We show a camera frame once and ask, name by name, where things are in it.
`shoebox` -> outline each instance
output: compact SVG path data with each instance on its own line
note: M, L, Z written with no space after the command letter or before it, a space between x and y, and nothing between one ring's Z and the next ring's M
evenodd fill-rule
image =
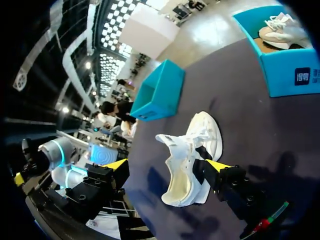
M278 50L259 38L270 16L287 11L281 5L263 6L234 15L262 68L270 97L320 93L320 62L313 48Z
M130 115L142 121L174 116L184 76L183 69L165 60L142 82Z

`shoe sole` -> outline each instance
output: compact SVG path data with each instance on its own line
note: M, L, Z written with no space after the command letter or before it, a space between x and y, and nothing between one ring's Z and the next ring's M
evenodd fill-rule
M199 113L197 113L191 120L190 122L190 126L192 125L192 121L196 121L196 118L206 118L207 120L209 120L209 122L212 125L212 128L215 130L216 133L216 148L212 149L211 147L206 147L207 152L210 154L210 156L212 157L213 161L218 161L219 158L222 156L223 153L223 143L222 143L222 136L221 136L221 132L219 129L219 126L217 124L217 122L215 121L215 119L208 114L205 111L201 111Z
M273 41L266 41L266 40L263 40L263 41L273 47L276 47L278 49L283 49L283 50L288 50L293 44L297 44L303 47L304 49L312 48L311 43L307 39L302 39L302 40L293 41L293 42L273 42Z
M218 161L223 153L223 143L222 143L221 132L220 132L220 129L219 129L219 126L218 126L216 120L207 112L202 111L202 112L197 113L192 118L190 125L191 125L192 121L195 120L195 117L209 119L209 122L212 124L212 127L216 132L216 148L215 148L214 153L211 148L208 148L208 149L206 148L206 150L212 156L213 161ZM205 179L201 185L200 191L198 192L198 194L195 196L195 198L193 200L194 203L204 204L208 199L210 189L211 189L211 186L209 185L208 181Z

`tiled floor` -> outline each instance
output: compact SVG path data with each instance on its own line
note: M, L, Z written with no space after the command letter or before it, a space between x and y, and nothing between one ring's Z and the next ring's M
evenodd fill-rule
M276 5L275 0L212 0L201 12L193 15L180 28L174 42L159 56L142 68L134 79L135 86L165 59L185 68L204 56L245 37L232 16L260 6Z

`table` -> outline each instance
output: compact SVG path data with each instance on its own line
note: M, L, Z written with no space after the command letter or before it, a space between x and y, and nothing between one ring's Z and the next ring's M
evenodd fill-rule
M236 240L246 223L213 192L203 205L165 205L170 173L167 147L156 134L184 135L195 113L217 121L221 163L240 165L267 191L304 213L320 176L320 94L269 98L262 70L247 40L220 49L185 69L177 115L140 121L128 157L129 199L158 240Z

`printed logo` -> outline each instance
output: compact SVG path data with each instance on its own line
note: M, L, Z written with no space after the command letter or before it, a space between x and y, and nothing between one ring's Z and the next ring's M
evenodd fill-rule
M294 85L308 85L310 81L310 67L296 68L294 71Z
M320 69L313 69L312 83L320 84Z

